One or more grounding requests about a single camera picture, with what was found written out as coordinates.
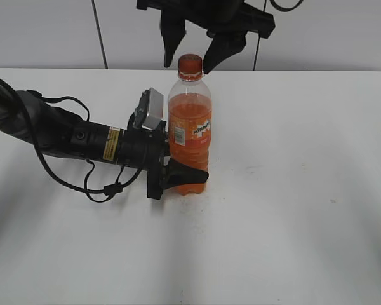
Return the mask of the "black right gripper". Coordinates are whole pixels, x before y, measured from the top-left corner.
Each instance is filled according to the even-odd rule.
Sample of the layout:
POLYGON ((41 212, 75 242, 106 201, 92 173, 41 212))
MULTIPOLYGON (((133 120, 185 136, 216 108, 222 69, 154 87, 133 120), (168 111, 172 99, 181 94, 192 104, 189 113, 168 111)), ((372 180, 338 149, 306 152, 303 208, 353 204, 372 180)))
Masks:
POLYGON ((245 1, 137 1, 137 9, 149 8, 161 12, 164 67, 171 66, 186 35, 186 21, 215 34, 203 58, 205 74, 244 50, 246 32, 255 32, 267 39, 276 27, 273 15, 245 1))

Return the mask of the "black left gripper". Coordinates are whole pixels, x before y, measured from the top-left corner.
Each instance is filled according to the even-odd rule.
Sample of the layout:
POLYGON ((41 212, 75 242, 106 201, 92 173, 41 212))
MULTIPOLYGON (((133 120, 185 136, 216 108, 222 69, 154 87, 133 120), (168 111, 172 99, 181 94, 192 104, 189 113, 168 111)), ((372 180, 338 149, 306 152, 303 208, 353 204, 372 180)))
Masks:
MULTIPOLYGON (((156 129, 136 128, 129 120, 127 129, 119 139, 119 164, 147 172, 147 197, 159 200, 163 194, 164 158, 169 155, 166 122, 160 121, 156 129)), ((164 189, 187 184, 204 184, 207 171, 189 167, 170 158, 164 166, 164 189)))

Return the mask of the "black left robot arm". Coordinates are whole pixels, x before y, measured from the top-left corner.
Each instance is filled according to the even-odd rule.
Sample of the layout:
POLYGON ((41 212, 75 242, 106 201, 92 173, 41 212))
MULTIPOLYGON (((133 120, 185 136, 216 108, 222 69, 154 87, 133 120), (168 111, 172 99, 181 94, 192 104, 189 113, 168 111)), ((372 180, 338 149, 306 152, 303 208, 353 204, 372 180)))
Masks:
POLYGON ((88 198, 103 194, 111 200, 146 171, 147 196, 158 200, 166 189, 207 181, 206 170, 170 158, 166 121, 162 119, 163 95, 154 88, 142 92, 125 129, 83 119, 59 107, 64 100, 80 102, 71 96, 46 98, 35 90, 14 90, 0 79, 0 132, 32 144, 45 171, 59 184, 88 198), (109 163, 136 172, 124 183, 115 180, 102 189, 89 189, 87 178, 82 187, 62 180, 51 170, 45 156, 81 159, 91 166, 109 163))

